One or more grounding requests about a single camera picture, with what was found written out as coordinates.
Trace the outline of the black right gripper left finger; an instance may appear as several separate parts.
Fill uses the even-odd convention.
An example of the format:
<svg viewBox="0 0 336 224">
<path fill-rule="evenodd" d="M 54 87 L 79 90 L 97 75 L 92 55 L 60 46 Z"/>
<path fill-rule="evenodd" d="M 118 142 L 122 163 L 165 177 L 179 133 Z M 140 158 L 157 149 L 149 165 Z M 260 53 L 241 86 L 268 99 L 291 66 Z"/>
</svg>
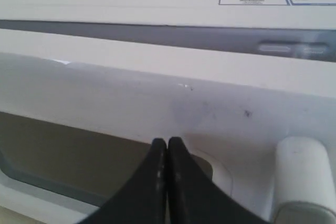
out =
<svg viewBox="0 0 336 224">
<path fill-rule="evenodd" d="M 86 223 L 165 223 L 166 142 L 155 138 L 143 162 Z"/>
</svg>

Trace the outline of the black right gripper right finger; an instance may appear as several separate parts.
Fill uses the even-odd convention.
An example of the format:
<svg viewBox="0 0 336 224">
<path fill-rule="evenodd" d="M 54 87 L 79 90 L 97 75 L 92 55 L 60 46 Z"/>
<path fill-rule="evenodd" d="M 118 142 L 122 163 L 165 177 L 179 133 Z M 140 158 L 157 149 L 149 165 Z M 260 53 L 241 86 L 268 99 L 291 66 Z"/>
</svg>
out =
<svg viewBox="0 0 336 224">
<path fill-rule="evenodd" d="M 167 196 L 171 223 L 263 222 L 205 175 L 180 137 L 167 147 Z"/>
</svg>

